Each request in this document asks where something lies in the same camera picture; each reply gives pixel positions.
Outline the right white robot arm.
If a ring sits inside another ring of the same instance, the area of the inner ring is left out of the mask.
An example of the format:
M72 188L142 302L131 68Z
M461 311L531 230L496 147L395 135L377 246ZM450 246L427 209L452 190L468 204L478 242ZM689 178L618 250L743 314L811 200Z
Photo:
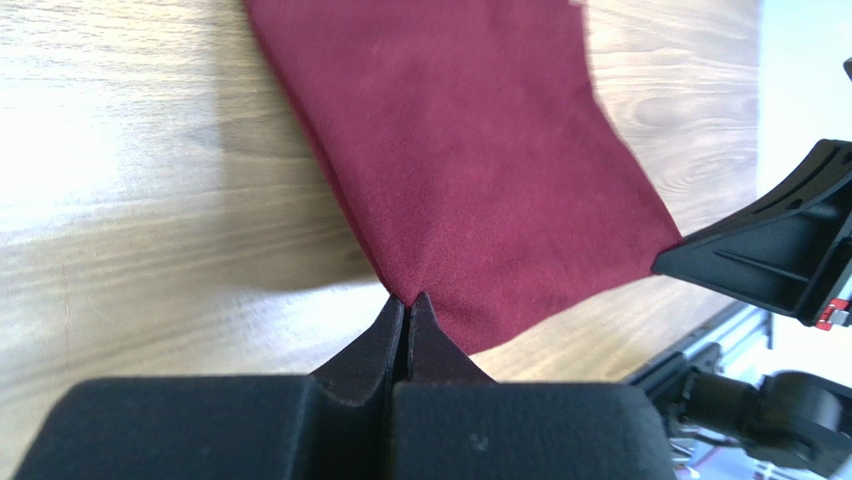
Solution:
M828 331L851 324L851 145L822 139L774 189L660 253L657 274ZM725 435L750 457L836 474L851 457L851 391L782 372L759 385L674 356L642 382L662 416Z

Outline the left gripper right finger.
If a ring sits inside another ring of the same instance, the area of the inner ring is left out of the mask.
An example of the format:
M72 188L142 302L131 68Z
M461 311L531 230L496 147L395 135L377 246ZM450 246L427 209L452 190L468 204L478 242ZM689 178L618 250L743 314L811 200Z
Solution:
M673 479L657 410L620 383L497 383L410 309L408 377L393 388L392 479Z

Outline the maroon t shirt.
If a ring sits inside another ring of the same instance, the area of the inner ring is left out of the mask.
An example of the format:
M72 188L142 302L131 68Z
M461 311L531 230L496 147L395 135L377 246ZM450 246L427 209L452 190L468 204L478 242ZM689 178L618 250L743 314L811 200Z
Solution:
M599 107L571 1L249 1L378 278L466 353L647 277L678 228Z

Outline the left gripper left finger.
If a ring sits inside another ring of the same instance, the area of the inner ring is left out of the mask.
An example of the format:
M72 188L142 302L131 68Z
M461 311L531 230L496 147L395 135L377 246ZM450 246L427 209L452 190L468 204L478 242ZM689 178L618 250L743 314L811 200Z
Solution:
M51 409L19 479L377 479L405 330L390 298L307 375L107 377Z

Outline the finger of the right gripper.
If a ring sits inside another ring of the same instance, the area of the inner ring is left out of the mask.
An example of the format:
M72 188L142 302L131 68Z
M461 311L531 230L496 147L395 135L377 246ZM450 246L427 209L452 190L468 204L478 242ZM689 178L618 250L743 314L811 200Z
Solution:
M652 270L808 327L850 326L850 143L818 141L774 189L660 253Z

